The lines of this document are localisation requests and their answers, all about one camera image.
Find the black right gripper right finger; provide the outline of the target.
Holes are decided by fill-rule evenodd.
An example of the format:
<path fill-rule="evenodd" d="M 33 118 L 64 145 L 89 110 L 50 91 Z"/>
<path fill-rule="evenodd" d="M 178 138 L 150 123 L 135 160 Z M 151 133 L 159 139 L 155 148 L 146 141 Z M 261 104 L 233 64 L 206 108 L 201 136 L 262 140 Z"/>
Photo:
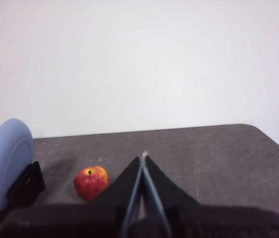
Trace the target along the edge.
<path fill-rule="evenodd" d="M 144 181 L 159 221 L 172 238 L 279 238 L 279 214 L 257 207 L 204 205 L 171 181 L 149 157 Z"/>

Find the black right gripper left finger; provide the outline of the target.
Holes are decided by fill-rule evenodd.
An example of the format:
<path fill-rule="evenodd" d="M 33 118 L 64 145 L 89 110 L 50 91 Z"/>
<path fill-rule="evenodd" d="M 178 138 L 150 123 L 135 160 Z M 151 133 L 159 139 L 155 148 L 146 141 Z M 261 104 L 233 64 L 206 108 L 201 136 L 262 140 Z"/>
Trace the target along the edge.
<path fill-rule="evenodd" d="M 139 157 L 88 203 L 44 204 L 11 212 L 0 238 L 118 238 L 139 213 Z"/>

